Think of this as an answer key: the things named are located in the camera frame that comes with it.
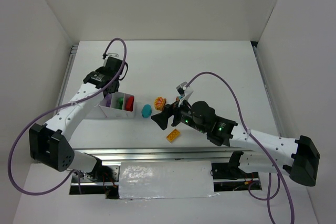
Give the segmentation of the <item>green square lego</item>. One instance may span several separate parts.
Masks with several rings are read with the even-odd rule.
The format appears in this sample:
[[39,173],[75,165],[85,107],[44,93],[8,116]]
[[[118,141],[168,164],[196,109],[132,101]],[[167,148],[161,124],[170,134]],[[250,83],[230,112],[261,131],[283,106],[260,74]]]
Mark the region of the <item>green square lego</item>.
[[123,98],[118,98],[115,104],[116,109],[122,110],[123,108]]

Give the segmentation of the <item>brown long lego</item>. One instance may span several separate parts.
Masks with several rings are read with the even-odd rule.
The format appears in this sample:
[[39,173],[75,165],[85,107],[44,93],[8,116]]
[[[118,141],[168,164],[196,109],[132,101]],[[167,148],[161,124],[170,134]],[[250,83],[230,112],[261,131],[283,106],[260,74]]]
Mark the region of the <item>brown long lego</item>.
[[160,106],[161,111],[164,109],[165,105],[166,105],[166,98],[163,98],[161,106]]

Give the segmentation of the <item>lilac rounded lego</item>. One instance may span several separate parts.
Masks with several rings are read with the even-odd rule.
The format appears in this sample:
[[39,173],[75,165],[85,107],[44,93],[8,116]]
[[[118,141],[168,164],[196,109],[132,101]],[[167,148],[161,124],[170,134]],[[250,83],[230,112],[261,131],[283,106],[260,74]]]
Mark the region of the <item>lilac rounded lego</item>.
[[111,97],[105,97],[104,106],[108,108],[111,106]]

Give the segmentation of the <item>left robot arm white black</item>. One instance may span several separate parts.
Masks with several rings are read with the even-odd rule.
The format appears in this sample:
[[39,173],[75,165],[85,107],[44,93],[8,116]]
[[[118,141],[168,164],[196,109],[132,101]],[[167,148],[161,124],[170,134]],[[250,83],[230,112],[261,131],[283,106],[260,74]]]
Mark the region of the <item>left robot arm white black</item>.
[[104,66],[90,72],[79,90],[58,113],[42,125],[33,124],[29,129],[29,147],[32,159],[59,172],[79,170],[92,179],[101,179],[109,168],[101,159],[91,154],[75,151],[69,141],[82,120],[103,99],[118,91],[121,74],[128,64],[121,59],[108,57]]

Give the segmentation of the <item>yellow lego brick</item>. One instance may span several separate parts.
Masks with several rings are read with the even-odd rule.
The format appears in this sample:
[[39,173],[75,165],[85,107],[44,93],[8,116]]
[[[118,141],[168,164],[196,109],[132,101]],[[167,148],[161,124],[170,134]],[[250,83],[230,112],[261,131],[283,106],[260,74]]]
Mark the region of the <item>yellow lego brick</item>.
[[177,129],[174,129],[171,133],[169,133],[166,136],[166,139],[170,142],[173,143],[178,137],[180,136],[180,131]]

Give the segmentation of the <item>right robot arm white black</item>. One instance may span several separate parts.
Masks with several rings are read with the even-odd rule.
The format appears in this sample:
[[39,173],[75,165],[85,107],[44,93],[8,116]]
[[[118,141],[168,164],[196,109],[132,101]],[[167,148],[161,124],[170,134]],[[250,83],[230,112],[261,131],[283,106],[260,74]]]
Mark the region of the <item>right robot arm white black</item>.
[[172,127],[183,123],[203,134],[216,146],[237,147],[229,160],[232,170],[244,173],[277,173],[289,176],[294,182],[316,185],[320,153],[307,136],[285,138],[245,129],[241,124],[216,115],[206,102],[167,104],[151,119],[162,129],[173,119]]

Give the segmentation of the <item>red lego brick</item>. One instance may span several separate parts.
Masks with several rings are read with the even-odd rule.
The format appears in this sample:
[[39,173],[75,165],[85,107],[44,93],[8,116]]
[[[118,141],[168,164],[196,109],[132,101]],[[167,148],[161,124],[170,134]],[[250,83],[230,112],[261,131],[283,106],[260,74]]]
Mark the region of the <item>red lego brick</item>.
[[126,111],[133,111],[133,107],[134,107],[134,96],[130,96],[129,98],[127,98],[126,103],[125,103],[125,110]]

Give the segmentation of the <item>teal rounded lego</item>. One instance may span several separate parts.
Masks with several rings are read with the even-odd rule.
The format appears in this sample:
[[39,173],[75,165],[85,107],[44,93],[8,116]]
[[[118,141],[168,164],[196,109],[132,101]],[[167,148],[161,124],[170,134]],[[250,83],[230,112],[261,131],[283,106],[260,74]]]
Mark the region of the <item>teal rounded lego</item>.
[[152,114],[152,107],[149,104],[144,105],[141,111],[143,118],[149,118]]

